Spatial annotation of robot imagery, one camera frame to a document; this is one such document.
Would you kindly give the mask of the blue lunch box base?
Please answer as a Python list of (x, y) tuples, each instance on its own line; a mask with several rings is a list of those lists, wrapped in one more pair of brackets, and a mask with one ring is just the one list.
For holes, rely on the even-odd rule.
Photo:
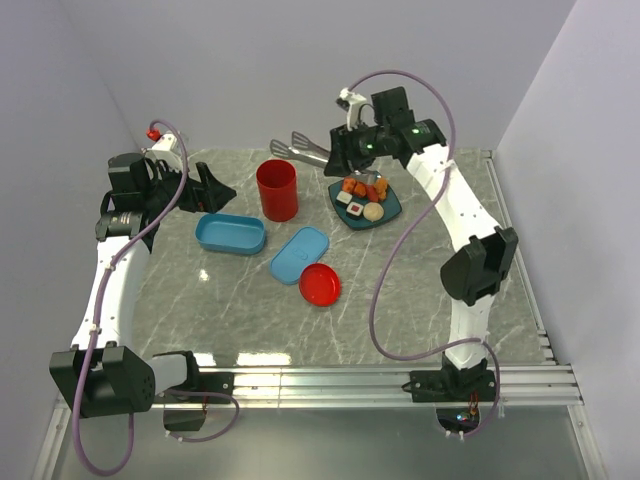
[(260, 219), (225, 213), (201, 217), (194, 235), (204, 250), (240, 255), (259, 253), (266, 242), (266, 228)]

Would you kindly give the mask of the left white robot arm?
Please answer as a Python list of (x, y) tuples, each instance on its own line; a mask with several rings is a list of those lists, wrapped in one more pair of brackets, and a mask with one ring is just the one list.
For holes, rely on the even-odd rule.
[(110, 190), (96, 224), (97, 265), (89, 303), (68, 350), (52, 354), (49, 371), (73, 413), (81, 418), (148, 411), (169, 391), (180, 402), (196, 399), (203, 379), (190, 351), (145, 361), (131, 348), (134, 310), (159, 229), (174, 208), (216, 213), (235, 198), (199, 162), (192, 179), (165, 158), (127, 153), (108, 161)]

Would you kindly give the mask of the red round cup lid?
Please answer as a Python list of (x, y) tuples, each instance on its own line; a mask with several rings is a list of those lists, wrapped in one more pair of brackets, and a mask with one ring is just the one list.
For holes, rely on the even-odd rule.
[(330, 266), (313, 263), (302, 271), (299, 291), (308, 303), (317, 307), (328, 307), (338, 300), (341, 281)]

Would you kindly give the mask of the white steamed bun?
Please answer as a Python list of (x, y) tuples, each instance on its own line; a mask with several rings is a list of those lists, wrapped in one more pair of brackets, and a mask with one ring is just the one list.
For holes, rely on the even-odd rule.
[(384, 208), (377, 202), (368, 202), (363, 207), (363, 217), (370, 222), (377, 222), (384, 216)]

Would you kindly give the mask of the orange grilled salmon piece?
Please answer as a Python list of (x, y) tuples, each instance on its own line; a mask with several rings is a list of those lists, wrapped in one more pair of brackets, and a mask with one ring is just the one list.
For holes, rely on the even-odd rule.
[(341, 185), (341, 190), (349, 194), (352, 194), (356, 185), (357, 185), (357, 180), (355, 178), (345, 177)]

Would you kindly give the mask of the red ribbed cup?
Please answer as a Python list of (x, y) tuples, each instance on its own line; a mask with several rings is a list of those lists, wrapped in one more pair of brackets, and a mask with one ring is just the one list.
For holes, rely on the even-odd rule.
[(289, 162), (270, 159), (256, 171), (256, 182), (264, 215), (274, 222), (287, 222), (298, 212), (297, 172)]

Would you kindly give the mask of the sushi roll red centre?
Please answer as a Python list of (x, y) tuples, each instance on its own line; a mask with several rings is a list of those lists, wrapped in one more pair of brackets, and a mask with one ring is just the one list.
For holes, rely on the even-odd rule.
[(346, 215), (349, 218), (360, 218), (363, 213), (363, 205), (358, 202), (350, 202), (346, 207)]

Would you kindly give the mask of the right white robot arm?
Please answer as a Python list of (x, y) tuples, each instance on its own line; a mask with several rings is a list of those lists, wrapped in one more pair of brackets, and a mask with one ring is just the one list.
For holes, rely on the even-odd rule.
[(364, 97), (346, 87), (336, 102), (346, 121), (330, 132), (325, 175), (362, 173), (378, 158), (391, 157), (427, 194), (423, 213), (436, 212), (446, 228), (453, 254), (440, 279), (451, 300), (449, 341), (424, 355), (443, 354), (451, 369), (441, 376), (442, 389), (452, 399), (464, 399), (477, 385), (472, 369), (495, 356), (487, 344), (489, 316), (518, 235), (487, 212), (454, 159), (454, 137), (431, 119), (416, 119), (404, 88)]

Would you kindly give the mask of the sushi roll white centre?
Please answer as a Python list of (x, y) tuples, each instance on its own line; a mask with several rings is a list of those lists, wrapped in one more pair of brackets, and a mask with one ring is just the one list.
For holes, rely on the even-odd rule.
[(335, 202), (337, 205), (341, 206), (342, 208), (346, 208), (352, 202), (352, 199), (353, 199), (353, 195), (351, 193), (344, 190), (340, 190), (335, 197)]

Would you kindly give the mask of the blue lunch box lid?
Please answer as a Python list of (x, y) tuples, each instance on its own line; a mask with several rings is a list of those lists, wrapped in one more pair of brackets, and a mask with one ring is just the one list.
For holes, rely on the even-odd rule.
[(303, 270), (316, 263), (329, 244), (328, 236), (315, 227), (299, 229), (272, 258), (271, 275), (284, 285), (296, 284)]

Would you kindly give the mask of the orange fried nugget back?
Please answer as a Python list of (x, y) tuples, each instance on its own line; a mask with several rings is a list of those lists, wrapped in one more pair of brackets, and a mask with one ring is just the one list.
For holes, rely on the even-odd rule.
[(376, 190), (378, 197), (381, 200), (384, 200), (386, 198), (388, 186), (389, 186), (389, 183), (387, 179), (384, 177), (380, 177), (375, 181), (374, 188)]

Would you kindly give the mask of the metal food tongs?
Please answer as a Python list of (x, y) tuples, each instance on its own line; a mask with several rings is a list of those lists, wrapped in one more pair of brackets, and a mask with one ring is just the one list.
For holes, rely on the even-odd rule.
[[(321, 147), (298, 131), (292, 132), (291, 144), (272, 139), (269, 143), (269, 151), (279, 159), (298, 161), (321, 169), (322, 171), (330, 155), (330, 149)], [(375, 180), (382, 177), (382, 175), (375, 171), (375, 173), (371, 175), (355, 175), (354, 173), (350, 173), (346, 177), (352, 177), (372, 184)]]

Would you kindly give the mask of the red sausage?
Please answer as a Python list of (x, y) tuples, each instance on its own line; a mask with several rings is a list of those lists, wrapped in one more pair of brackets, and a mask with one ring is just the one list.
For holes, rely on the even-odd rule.
[(373, 185), (366, 184), (365, 190), (366, 190), (366, 197), (369, 202), (374, 202), (374, 203), (379, 202), (379, 194)]

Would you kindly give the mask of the dark teal square plate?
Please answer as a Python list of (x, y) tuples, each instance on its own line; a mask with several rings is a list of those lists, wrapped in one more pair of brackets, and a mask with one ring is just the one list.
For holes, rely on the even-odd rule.
[[(349, 218), (346, 215), (346, 208), (342, 208), (341, 206), (337, 205), (335, 202), (335, 197), (338, 194), (338, 192), (341, 190), (341, 185), (343, 180), (337, 181), (331, 184), (328, 187), (328, 195), (329, 195), (329, 200), (331, 202), (331, 205), (333, 206), (339, 219), (342, 220), (352, 230), (360, 231), (360, 230), (368, 230), (368, 229), (380, 227), (390, 222), (391, 220), (395, 219), (396, 217), (398, 217), (402, 212), (402, 206), (400, 204), (400, 201), (398, 200), (398, 197), (395, 194), (393, 188), (389, 184), (386, 198), (384, 200), (381, 200), (379, 198), (379, 202), (378, 202), (379, 204), (382, 205), (385, 211), (384, 216), (381, 220), (377, 222), (370, 222), (366, 220), (363, 217), (363, 215), (357, 219)], [(363, 207), (369, 202), (367, 197), (359, 198), (354, 195), (353, 195), (352, 201), (362, 204)]]

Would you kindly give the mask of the orange fried shrimp piece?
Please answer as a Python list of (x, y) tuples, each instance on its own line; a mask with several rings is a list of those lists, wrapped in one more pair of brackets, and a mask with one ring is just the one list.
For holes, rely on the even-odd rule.
[(367, 186), (362, 182), (357, 182), (354, 185), (352, 194), (359, 198), (365, 198), (367, 196)]

